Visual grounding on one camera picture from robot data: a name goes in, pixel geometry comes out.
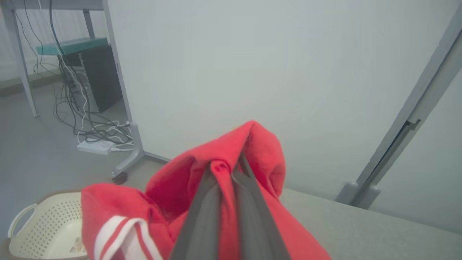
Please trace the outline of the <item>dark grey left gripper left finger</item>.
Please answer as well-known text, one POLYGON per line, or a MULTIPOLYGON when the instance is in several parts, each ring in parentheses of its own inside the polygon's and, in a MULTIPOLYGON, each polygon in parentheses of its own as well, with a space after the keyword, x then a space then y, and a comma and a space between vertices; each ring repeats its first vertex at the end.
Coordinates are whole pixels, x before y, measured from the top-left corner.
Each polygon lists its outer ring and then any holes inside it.
POLYGON ((221 189, 208 164, 169 259, 217 260, 220 225, 221 189))

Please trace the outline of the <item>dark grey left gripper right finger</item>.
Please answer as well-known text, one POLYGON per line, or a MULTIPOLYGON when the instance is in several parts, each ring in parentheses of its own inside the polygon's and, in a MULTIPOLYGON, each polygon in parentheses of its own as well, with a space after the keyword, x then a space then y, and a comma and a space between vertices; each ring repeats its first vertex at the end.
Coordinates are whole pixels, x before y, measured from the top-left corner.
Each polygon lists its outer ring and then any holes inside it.
POLYGON ((231 177, 236 194, 241 258, 290 260, 284 240, 244 153, 239 155, 231 177))

